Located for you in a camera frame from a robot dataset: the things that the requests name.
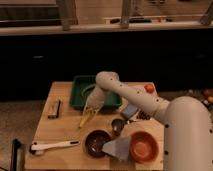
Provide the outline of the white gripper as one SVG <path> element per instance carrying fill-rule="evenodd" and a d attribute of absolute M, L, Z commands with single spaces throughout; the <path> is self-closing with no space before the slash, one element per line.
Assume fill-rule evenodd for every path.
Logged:
<path fill-rule="evenodd" d="M 101 110 L 105 104 L 108 94 L 109 92 L 107 90 L 104 90 L 99 86 L 95 86 L 86 100 L 87 108 L 84 111 L 85 120 L 92 119 L 97 114 L 97 111 Z"/>

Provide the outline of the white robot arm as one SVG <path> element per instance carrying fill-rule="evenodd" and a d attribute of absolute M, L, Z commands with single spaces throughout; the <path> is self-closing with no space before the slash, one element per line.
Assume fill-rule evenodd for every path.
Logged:
<path fill-rule="evenodd" d="M 121 82 L 110 71 L 99 72 L 95 83 L 86 100 L 88 107 L 100 110 L 111 91 L 164 126 L 164 171 L 213 171 L 213 122 L 199 100 L 181 96 L 168 101 Z"/>

